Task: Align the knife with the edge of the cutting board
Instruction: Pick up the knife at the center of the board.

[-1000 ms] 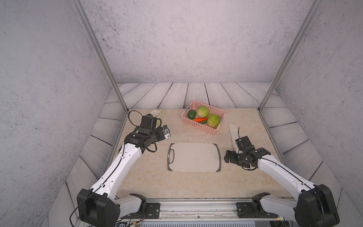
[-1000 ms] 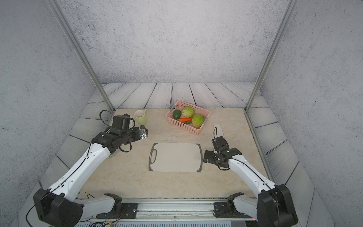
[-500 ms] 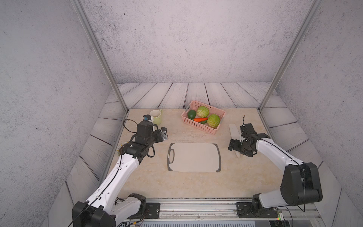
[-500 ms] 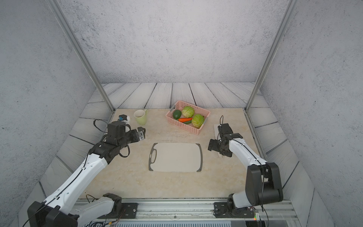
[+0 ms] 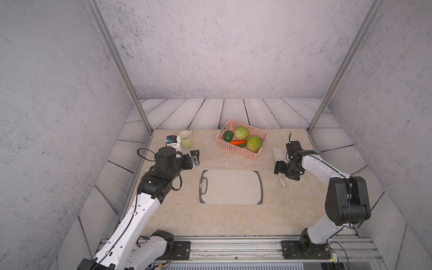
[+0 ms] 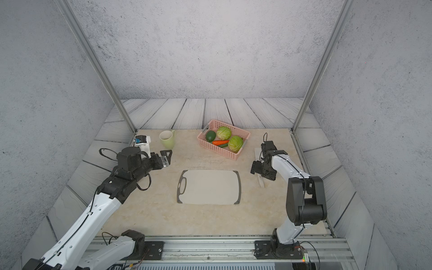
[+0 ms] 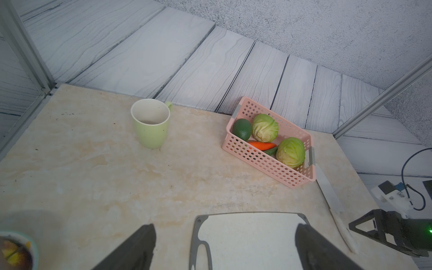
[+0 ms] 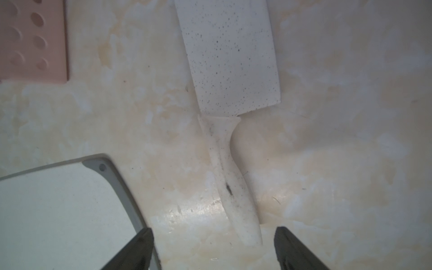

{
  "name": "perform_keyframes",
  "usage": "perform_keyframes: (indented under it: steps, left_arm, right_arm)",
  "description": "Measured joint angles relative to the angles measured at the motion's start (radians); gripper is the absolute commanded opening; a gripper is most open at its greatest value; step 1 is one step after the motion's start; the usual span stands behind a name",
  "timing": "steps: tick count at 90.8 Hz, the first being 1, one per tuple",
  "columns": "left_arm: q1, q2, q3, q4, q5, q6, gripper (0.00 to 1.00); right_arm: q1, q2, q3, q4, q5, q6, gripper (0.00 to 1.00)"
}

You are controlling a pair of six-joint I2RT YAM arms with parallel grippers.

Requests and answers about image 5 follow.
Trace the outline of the white ceramic knife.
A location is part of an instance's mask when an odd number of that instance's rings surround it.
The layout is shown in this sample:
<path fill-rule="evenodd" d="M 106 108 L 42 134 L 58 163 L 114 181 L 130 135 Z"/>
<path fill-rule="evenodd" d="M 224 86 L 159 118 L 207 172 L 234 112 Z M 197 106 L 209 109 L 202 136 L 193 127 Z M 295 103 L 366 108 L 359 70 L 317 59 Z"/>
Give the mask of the white ceramic knife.
<path fill-rule="evenodd" d="M 272 151 L 273 151 L 273 157 L 274 157 L 275 162 L 279 162 L 279 161 L 284 162 L 285 161 L 285 158 L 284 158 L 280 148 L 273 148 Z M 279 179 L 281 186 L 283 188 L 286 188 L 286 182 L 284 180 L 284 175 L 281 173 L 278 173 L 277 175 L 278 175 L 278 179 Z"/>

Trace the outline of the white grey-rimmed cutting board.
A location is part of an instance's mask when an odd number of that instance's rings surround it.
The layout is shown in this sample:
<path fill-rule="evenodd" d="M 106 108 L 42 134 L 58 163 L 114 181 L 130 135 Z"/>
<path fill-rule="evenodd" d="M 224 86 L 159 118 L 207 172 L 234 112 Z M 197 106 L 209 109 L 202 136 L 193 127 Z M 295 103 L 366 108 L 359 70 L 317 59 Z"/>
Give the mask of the white grey-rimmed cutting board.
<path fill-rule="evenodd" d="M 263 184 L 259 172 L 205 170 L 199 183 L 199 200 L 213 205 L 261 205 Z"/>

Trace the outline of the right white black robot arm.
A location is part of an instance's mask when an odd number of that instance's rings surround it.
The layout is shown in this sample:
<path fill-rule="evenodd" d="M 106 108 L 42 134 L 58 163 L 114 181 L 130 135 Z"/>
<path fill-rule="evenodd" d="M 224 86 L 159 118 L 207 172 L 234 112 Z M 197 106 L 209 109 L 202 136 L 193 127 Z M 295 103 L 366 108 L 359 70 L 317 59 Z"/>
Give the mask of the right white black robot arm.
<path fill-rule="evenodd" d="M 288 142 L 286 150 L 286 157 L 275 164 L 275 174 L 299 181 L 308 171 L 327 186 L 326 214 L 315 225 L 304 230 L 303 242 L 323 246 L 342 229 L 370 219 L 369 193 L 364 178 L 343 173 L 315 151 L 302 149 L 299 141 Z"/>

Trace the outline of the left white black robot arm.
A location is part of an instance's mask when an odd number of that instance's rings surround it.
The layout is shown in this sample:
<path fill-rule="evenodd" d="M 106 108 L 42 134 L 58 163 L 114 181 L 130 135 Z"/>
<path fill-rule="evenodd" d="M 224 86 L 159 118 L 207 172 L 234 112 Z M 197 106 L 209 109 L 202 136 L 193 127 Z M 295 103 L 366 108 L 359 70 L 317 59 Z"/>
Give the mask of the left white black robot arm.
<path fill-rule="evenodd" d="M 181 172 L 199 166 L 200 152 L 182 154 L 166 146 L 154 154 L 155 164 L 144 174 L 137 195 L 126 216 L 93 259 L 83 259 L 80 270 L 145 270 L 157 259 L 170 260 L 173 256 L 174 236 L 163 230 L 155 231 L 146 243 L 136 243 L 146 224 L 161 206 L 173 181 Z"/>

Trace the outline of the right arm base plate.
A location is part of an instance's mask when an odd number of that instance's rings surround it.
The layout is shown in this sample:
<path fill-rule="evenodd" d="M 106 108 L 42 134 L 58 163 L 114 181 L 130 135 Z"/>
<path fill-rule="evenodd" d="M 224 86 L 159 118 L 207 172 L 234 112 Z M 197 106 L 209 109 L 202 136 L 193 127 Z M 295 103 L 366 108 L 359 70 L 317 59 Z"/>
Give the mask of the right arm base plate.
<path fill-rule="evenodd" d="M 332 258 L 327 245 L 317 245 L 307 241 L 282 241 L 281 250 L 284 259 L 330 260 Z"/>

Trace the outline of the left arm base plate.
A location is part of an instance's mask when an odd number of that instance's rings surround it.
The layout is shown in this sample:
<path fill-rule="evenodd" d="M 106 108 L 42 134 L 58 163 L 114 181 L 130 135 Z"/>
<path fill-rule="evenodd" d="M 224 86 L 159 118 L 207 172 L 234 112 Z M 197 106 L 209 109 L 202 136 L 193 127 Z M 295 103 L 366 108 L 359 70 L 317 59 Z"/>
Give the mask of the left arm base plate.
<path fill-rule="evenodd" d="M 187 261 L 190 258 L 191 242 L 174 241 L 167 243 L 165 253 L 158 258 L 159 261 Z"/>

